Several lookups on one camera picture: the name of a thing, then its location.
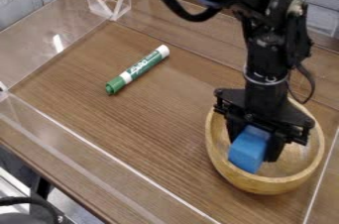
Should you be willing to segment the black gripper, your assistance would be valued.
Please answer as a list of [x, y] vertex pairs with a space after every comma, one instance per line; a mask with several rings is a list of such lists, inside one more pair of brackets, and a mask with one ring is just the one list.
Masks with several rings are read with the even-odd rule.
[[231, 142], [243, 131], [246, 125], [252, 125], [271, 133], [263, 160], [278, 161], [286, 143], [306, 146], [308, 135], [315, 127], [315, 120], [290, 101], [270, 110], [263, 104], [254, 110], [246, 107], [246, 91], [243, 89], [218, 88], [214, 92], [218, 98], [215, 111], [227, 120]]

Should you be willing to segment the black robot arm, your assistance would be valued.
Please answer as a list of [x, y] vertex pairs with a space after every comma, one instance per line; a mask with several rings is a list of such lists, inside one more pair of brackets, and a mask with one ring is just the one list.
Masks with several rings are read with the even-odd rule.
[[215, 90], [215, 111], [224, 115], [230, 139], [252, 126], [268, 135], [262, 159], [275, 162], [290, 143], [306, 145], [315, 121], [291, 103], [290, 72], [310, 72], [302, 62], [311, 56], [306, 0], [199, 0], [206, 10], [190, 13], [178, 0], [162, 0], [190, 22], [204, 22], [228, 8], [242, 22], [247, 45], [246, 87]]

